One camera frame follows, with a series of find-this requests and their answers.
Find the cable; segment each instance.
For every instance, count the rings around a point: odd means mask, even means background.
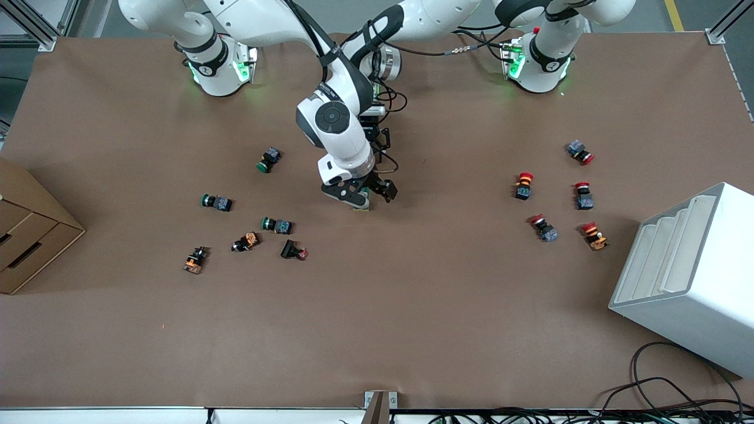
[[[306,19],[301,15],[301,11],[299,10],[299,6],[293,2],[293,0],[283,0],[283,2],[288,6],[291,13],[293,13],[293,16],[299,21],[301,24],[301,27],[306,31],[306,34],[309,36],[309,39],[311,40],[311,43],[314,45],[314,48],[317,50],[317,56],[323,57],[325,55],[324,51],[322,51],[322,46],[320,45],[319,40],[317,39],[317,35],[314,34],[314,30],[311,28],[311,26],[306,23]],[[322,82],[325,82],[327,80],[327,66],[322,66]]]
[[[467,29],[469,31],[486,31],[487,29],[495,29],[500,28],[503,26],[502,23],[499,23],[497,25],[490,25],[490,26],[484,26],[483,28],[474,28],[473,26],[459,26],[459,29]]]
[[[400,166],[398,165],[398,162],[395,159],[393,159],[389,154],[387,154],[387,153],[385,153],[383,151],[380,151],[380,155],[388,158],[391,162],[393,162],[393,164],[395,165],[395,167],[393,169],[386,169],[384,171],[378,171],[378,170],[375,169],[372,172],[374,172],[375,174],[392,174],[393,172],[398,171],[398,168]]]
[[[377,80],[375,80],[375,82],[377,84],[380,84],[382,87],[385,88],[385,91],[383,91],[380,94],[377,94],[376,98],[377,98],[377,100],[381,100],[383,102],[388,102],[388,101],[390,102],[390,106],[389,106],[390,109],[388,110],[388,112],[400,112],[400,111],[404,110],[406,108],[406,106],[409,105],[409,98],[406,97],[405,94],[403,94],[403,93],[401,93],[399,91],[395,91],[392,87],[390,87],[389,85],[387,85],[384,80],[377,79]],[[388,98],[386,99],[384,97],[381,97],[383,94],[387,94]],[[402,97],[403,98],[403,105],[400,108],[398,108],[398,109],[392,109],[393,100],[397,99],[398,97]]]
[[[16,78],[16,77],[14,77],[14,76],[0,76],[0,78],[1,78],[1,79],[12,79],[12,80],[14,80],[14,81],[23,81],[23,82],[29,82],[29,80],[28,80],[28,79],[24,79],[24,78]]]
[[[454,48],[453,50],[448,50],[448,51],[444,51],[442,53],[439,53],[439,52],[417,51],[417,50],[412,50],[410,48],[398,47],[398,46],[396,46],[394,44],[389,43],[387,40],[385,40],[384,38],[382,38],[379,35],[379,32],[377,31],[377,28],[375,28],[374,22],[372,22],[371,20],[368,20],[366,23],[367,23],[367,25],[369,25],[369,26],[372,27],[372,29],[375,32],[375,37],[382,44],[388,45],[388,46],[390,46],[392,48],[395,48],[397,50],[400,50],[400,51],[405,51],[406,53],[420,54],[422,56],[434,56],[434,57],[438,57],[438,56],[450,56],[452,54],[461,54],[461,53],[466,53],[467,51],[476,50],[477,48],[480,48],[480,47],[484,47],[486,45],[489,45],[489,43],[493,42],[497,37],[499,37],[500,35],[502,35],[503,32],[505,32],[505,30],[507,29],[507,28],[503,29],[502,31],[500,31],[497,34],[495,34],[495,36],[493,36],[491,39],[489,39],[489,40],[487,40],[485,42],[482,42],[481,44],[462,46],[462,47],[459,47],[459,48]]]
[[[482,32],[481,32],[481,34],[482,34],[482,38],[484,38],[484,39],[486,40],[486,37],[484,36],[484,31],[482,31]],[[487,50],[489,50],[489,53],[490,53],[490,54],[491,54],[491,55],[492,55],[492,56],[493,56],[493,57],[494,57],[495,59],[497,59],[497,60],[500,60],[501,62],[506,62],[506,63],[513,63],[513,60],[512,60],[512,59],[507,59],[507,58],[505,58],[505,57],[502,57],[502,56],[500,56],[500,55],[496,54],[496,53],[495,53],[495,51],[494,51],[494,50],[492,50],[492,45],[489,45],[489,44],[487,44]]]
[[[471,32],[468,32],[465,29],[456,29],[455,31],[451,31],[451,34],[468,35],[469,37],[477,40],[477,42],[479,42],[479,43],[483,43],[484,41],[486,41],[486,40],[482,40],[478,35],[472,34]]]
[[[736,423],[741,424],[743,422],[743,402],[741,401],[741,396],[738,394],[738,390],[736,390],[736,388],[733,386],[733,383],[725,375],[723,375],[723,373],[721,373],[719,370],[717,370],[717,368],[715,368],[713,366],[713,364],[711,362],[709,362],[707,359],[702,358],[701,356],[693,353],[692,351],[686,349],[685,347],[683,347],[683,346],[681,346],[681,345],[679,345],[677,343],[673,343],[673,342],[651,342],[651,343],[647,343],[644,346],[642,346],[639,349],[637,349],[636,353],[634,353],[633,357],[631,358],[631,370],[632,370],[632,373],[633,373],[633,379],[634,379],[634,381],[637,381],[639,379],[639,371],[638,371],[639,356],[647,348],[652,347],[652,346],[658,346],[658,345],[670,346],[670,347],[674,347],[674,348],[677,348],[679,350],[682,350],[683,352],[687,352],[688,354],[696,357],[697,359],[699,359],[700,361],[702,361],[703,363],[705,363],[705,365],[708,366],[711,370],[715,371],[715,373],[717,375],[719,375],[720,378],[723,379],[723,381],[725,381],[725,384],[727,384],[728,387],[731,388],[731,391],[733,392],[733,394],[736,397],[736,404],[738,405],[738,419],[736,420]],[[668,380],[668,379],[665,379],[665,380],[669,384],[671,384],[676,390],[678,390],[680,393],[682,393],[682,395],[684,396],[684,398],[686,398],[686,400],[689,402],[689,404],[693,405],[694,407],[698,408],[699,410],[702,410],[706,414],[706,411],[704,411],[704,409],[702,409],[701,406],[696,405],[696,402],[694,402],[692,399],[690,399],[675,384],[673,384],[672,382],[670,382],[670,380]],[[649,404],[652,407],[652,409],[657,410],[657,408],[649,401],[647,395],[642,390],[641,384],[638,384],[638,386],[636,388],[639,390],[639,393],[641,394],[642,398],[644,398],[644,400],[647,402],[647,404]]]

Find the cardboard box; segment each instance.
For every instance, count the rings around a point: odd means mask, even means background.
[[[29,172],[0,158],[0,293],[16,293],[84,232]]]

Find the white shelf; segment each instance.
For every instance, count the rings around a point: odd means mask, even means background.
[[[644,221],[609,308],[754,379],[752,213],[754,196],[720,183]]]

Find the brown paper surface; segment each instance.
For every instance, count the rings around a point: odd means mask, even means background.
[[[346,407],[370,389],[402,407],[601,406],[659,339],[607,309],[639,222],[720,181],[754,192],[754,130],[701,33],[587,34],[543,95],[484,51],[405,55],[393,86],[409,105],[386,121],[399,192],[369,213],[320,192],[323,151],[294,122],[320,77],[303,45],[264,48],[254,86],[212,98],[171,44],[64,38],[37,59],[3,155],[88,232],[0,298],[2,406]],[[586,167],[564,151],[577,138]],[[269,146],[284,156],[261,174]],[[511,194],[524,171],[526,202]],[[582,180],[592,211],[575,210]],[[205,193],[234,210],[201,207]],[[282,260],[263,217],[293,221],[309,258]],[[584,242],[590,221],[609,248]],[[262,243],[232,253],[249,231]],[[204,272],[181,270],[200,245]],[[672,350],[647,351],[640,373],[732,396]],[[656,404],[682,400],[671,390],[647,387]]]

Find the gray floor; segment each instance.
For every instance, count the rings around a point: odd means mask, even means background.
[[[676,0],[678,14],[686,31],[712,27],[737,0]],[[725,33],[725,51],[733,64],[744,96],[754,102],[754,10],[744,14]]]
[[[676,0],[686,30],[711,26],[734,0]],[[328,32],[353,32],[398,0],[298,0]],[[465,23],[486,26],[495,22],[492,3],[483,2]],[[609,28],[593,25],[594,32],[670,32],[673,25],[664,0],[636,0],[626,20]],[[83,37],[158,37],[131,26],[121,15],[118,0],[90,0],[77,31]],[[726,34],[726,49],[744,93],[754,98],[754,12],[744,16]],[[28,78],[36,51],[0,48],[0,75]],[[0,79],[0,118],[11,121],[25,84]]]

